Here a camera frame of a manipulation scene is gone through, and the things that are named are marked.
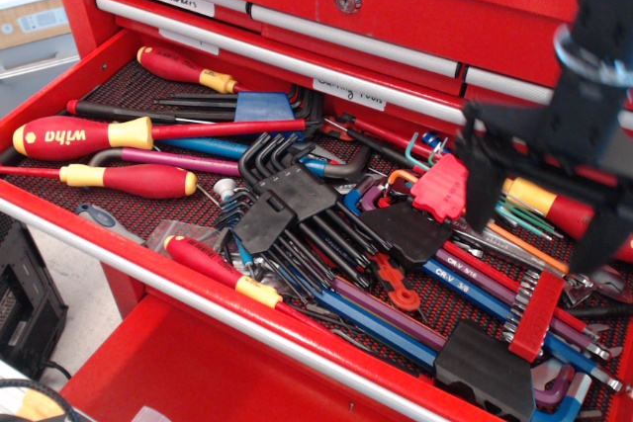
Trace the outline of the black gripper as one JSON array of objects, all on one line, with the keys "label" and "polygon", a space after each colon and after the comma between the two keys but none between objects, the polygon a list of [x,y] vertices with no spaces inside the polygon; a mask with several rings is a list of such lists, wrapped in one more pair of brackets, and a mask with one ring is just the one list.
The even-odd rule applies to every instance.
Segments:
[{"label": "black gripper", "polygon": [[561,75],[548,105],[466,105],[456,139],[466,220],[485,229],[509,175],[582,201],[592,218],[572,234],[570,272],[590,274],[632,235],[632,140],[619,123],[632,88],[632,0],[579,0],[554,48]]}]

